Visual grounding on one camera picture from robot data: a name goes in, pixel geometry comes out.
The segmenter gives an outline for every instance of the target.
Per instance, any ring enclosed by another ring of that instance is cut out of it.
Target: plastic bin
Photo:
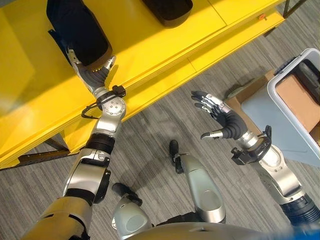
[[[320,167],[320,147],[276,92],[276,84],[304,59],[310,60],[319,70],[320,52],[307,48],[246,99],[241,109],[261,131],[266,125],[272,126],[272,144],[281,149],[286,159]]]

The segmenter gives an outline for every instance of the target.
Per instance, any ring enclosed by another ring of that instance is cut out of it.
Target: robotic hand
[[[122,86],[112,90],[105,88],[105,80],[116,57],[112,56],[102,68],[91,71],[68,49],[67,56],[77,75],[96,98],[102,115],[92,130],[91,136],[69,172],[63,197],[54,201],[41,215],[38,222],[23,237],[23,240],[88,240],[92,218],[92,205],[101,202],[107,192],[111,172],[108,170],[110,154],[126,114]]]
[[[201,139],[233,138],[242,150],[232,149],[237,165],[251,164],[259,178],[280,205],[293,226],[320,223],[320,211],[306,194],[296,175],[288,168],[279,148],[272,145],[271,127],[256,136],[248,130],[243,119],[222,100],[203,91],[192,91],[194,104],[208,112],[223,128],[204,133]]]

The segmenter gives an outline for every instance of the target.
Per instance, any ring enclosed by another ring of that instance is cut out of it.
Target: yellow table
[[[187,21],[165,28],[141,0],[85,1],[117,56],[107,84],[127,90],[124,120],[278,26],[280,2],[193,0]],[[0,8],[0,26],[0,169],[59,132],[76,153],[94,124],[80,113],[94,98],[47,33],[46,1]]]

